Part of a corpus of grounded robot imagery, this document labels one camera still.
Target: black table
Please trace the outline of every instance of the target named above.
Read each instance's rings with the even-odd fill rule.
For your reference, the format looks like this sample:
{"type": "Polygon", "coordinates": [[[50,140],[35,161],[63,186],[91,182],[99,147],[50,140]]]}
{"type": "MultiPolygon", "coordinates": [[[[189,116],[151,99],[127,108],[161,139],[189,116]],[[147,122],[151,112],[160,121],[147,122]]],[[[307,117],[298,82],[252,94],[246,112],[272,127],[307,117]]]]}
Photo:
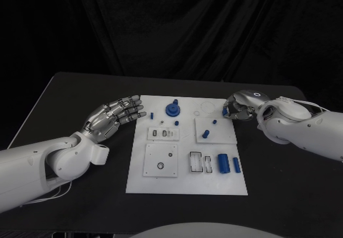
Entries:
{"type": "MultiPolygon", "coordinates": [[[[125,96],[228,98],[242,89],[306,99],[291,86],[58,73],[12,146],[69,136],[91,111],[125,96]]],[[[107,164],[91,165],[63,197],[1,213],[0,230],[133,234],[167,224],[216,222],[281,236],[342,237],[343,164],[275,144],[257,124],[234,122],[248,196],[125,194],[134,122],[104,142],[107,164]]]]}

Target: black curtain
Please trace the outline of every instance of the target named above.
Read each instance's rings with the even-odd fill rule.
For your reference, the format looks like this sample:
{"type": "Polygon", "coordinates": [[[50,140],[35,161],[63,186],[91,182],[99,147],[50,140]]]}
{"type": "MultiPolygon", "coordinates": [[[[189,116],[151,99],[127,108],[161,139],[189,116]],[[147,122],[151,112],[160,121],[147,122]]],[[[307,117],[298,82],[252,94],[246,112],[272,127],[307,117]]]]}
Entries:
{"type": "Polygon", "coordinates": [[[59,71],[294,85],[343,111],[340,0],[10,0],[0,15],[7,140],[59,71]]]}

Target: robotic hand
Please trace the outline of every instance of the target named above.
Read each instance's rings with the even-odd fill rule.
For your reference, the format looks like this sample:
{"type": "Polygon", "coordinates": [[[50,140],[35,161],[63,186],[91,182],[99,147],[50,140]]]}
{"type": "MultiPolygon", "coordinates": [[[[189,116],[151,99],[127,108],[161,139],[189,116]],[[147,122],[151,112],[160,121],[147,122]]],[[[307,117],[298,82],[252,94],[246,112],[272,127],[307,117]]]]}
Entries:
{"type": "Polygon", "coordinates": [[[264,93],[242,90],[226,100],[223,116],[229,119],[251,120],[255,114],[258,129],[275,143],[291,142],[303,150],[343,161],[342,113],[330,112],[314,103],[284,97],[271,100],[264,93]],[[319,107],[321,112],[311,114],[298,103],[319,107]],[[236,113],[228,113],[231,104],[238,110],[236,113]]]}
{"type": "Polygon", "coordinates": [[[91,113],[79,132],[30,145],[0,151],[0,212],[20,206],[88,170],[89,163],[104,165],[108,139],[120,125],[146,116],[140,96],[104,104],[91,113]],[[55,176],[46,177],[45,162],[55,176]]]}

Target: cable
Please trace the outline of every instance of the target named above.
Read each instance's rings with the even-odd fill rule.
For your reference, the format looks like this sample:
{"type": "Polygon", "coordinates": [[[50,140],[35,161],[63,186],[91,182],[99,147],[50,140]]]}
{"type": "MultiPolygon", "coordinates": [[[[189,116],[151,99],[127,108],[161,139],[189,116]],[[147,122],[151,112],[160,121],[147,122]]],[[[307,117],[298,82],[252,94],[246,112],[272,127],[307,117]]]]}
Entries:
{"type": "Polygon", "coordinates": [[[55,198],[62,197],[62,196],[69,192],[71,187],[72,187],[72,181],[71,181],[69,188],[68,188],[68,190],[66,190],[66,192],[65,192],[63,194],[61,194],[59,196],[56,196],[56,195],[59,194],[59,192],[61,192],[61,187],[59,187],[59,192],[58,192],[52,197],[49,197],[49,198],[42,198],[42,199],[36,199],[36,200],[33,200],[33,201],[30,201],[30,202],[26,202],[23,205],[27,205],[27,204],[32,204],[32,203],[38,203],[38,202],[45,202],[45,201],[48,201],[48,200],[50,200],[50,199],[55,199],[55,198]]]}
{"type": "Polygon", "coordinates": [[[297,103],[308,104],[308,105],[311,105],[311,106],[320,108],[320,111],[326,110],[326,111],[330,112],[330,110],[327,110],[326,108],[320,107],[320,105],[316,104],[316,103],[311,103],[311,102],[307,102],[307,101],[301,101],[301,100],[294,100],[294,99],[285,98],[285,97],[283,97],[283,96],[281,96],[281,98],[288,99],[288,100],[291,100],[291,101],[294,101],[294,102],[297,102],[297,103]]]}

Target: robotic arm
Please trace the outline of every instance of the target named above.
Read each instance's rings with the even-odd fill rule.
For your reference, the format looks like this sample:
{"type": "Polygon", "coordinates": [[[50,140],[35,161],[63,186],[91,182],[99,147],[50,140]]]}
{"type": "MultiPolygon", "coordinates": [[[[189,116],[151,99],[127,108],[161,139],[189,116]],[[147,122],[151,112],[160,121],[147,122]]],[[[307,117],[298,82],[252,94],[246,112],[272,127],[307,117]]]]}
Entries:
{"type": "Polygon", "coordinates": [[[99,144],[120,125],[146,116],[138,96],[104,104],[91,113],[81,131],[30,145],[0,151],[0,213],[65,183],[88,170],[89,163],[104,165],[108,148],[99,144]],[[45,162],[56,176],[46,178],[45,162]]]}
{"type": "Polygon", "coordinates": [[[343,114],[323,112],[311,114],[298,103],[317,104],[270,97],[257,91],[242,90],[235,93],[223,105],[223,116],[229,119],[251,120],[257,114],[258,129],[278,144],[290,142],[333,160],[343,161],[343,114]],[[236,113],[228,113],[234,105],[236,113]]]}

